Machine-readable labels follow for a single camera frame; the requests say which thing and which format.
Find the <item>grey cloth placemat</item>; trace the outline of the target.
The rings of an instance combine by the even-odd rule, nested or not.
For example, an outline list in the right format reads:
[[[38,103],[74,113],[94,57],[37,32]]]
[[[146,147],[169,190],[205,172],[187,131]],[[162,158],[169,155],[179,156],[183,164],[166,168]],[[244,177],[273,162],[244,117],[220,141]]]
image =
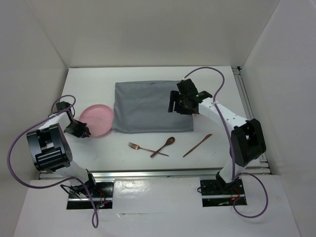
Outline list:
[[[169,113],[178,81],[128,81],[115,85],[112,129],[119,133],[180,133],[194,130],[193,117]]]

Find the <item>pink plate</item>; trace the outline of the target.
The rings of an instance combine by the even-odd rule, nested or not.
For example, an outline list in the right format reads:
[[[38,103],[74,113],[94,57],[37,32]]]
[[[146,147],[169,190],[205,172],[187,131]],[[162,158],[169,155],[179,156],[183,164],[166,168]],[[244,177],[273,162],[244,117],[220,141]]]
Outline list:
[[[107,105],[96,104],[86,108],[79,121],[86,123],[92,137],[100,137],[109,132],[114,120],[114,111]]]

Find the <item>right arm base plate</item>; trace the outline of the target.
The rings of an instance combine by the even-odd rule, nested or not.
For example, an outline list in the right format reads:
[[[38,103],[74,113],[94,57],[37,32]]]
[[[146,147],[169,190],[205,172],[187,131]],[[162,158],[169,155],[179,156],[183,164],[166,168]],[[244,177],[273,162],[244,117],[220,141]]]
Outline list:
[[[247,205],[243,182],[237,179],[232,185],[220,188],[216,180],[200,180],[197,192],[201,194],[203,207]]]

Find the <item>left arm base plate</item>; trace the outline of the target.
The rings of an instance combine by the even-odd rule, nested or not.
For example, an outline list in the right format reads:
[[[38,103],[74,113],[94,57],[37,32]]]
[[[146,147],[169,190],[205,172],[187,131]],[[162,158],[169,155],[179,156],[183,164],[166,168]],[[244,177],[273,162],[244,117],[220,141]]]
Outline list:
[[[66,187],[68,200],[67,210],[93,209],[88,194],[85,190],[74,192]],[[97,182],[94,189],[90,191],[92,200],[97,209],[112,209],[113,207],[114,181]]]

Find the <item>brown wooden spoon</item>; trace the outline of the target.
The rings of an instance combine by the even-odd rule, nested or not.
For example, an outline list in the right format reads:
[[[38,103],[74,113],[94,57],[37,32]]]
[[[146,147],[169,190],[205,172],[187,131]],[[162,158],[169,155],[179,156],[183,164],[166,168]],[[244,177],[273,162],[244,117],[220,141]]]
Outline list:
[[[164,149],[165,147],[172,145],[175,142],[175,137],[169,137],[165,144],[160,147],[157,151],[155,151],[152,155],[150,155],[151,158],[153,158],[154,156],[156,156],[162,149]]]

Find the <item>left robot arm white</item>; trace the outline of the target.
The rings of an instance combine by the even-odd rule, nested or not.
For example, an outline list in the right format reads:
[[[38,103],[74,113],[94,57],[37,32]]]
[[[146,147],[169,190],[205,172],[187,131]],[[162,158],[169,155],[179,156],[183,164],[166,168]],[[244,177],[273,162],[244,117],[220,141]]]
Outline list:
[[[48,121],[37,130],[26,135],[33,163],[38,171],[56,172],[69,178],[79,178],[81,182],[71,182],[69,190],[75,195],[92,197],[97,193],[97,184],[93,175],[73,161],[73,154],[65,134],[77,138],[91,136],[86,123],[74,119],[71,104],[58,102],[57,111],[49,115]]]

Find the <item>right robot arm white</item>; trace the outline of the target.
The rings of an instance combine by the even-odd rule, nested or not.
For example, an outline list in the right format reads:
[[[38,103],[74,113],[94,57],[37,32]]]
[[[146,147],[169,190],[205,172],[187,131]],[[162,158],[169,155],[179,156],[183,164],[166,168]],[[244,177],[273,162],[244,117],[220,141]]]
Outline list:
[[[232,189],[233,183],[248,164],[266,151],[260,122],[246,119],[227,109],[206,91],[198,92],[191,79],[177,84],[178,90],[170,92],[168,112],[182,115],[199,114],[224,128],[229,141],[231,161],[216,174],[215,187],[222,194]]]

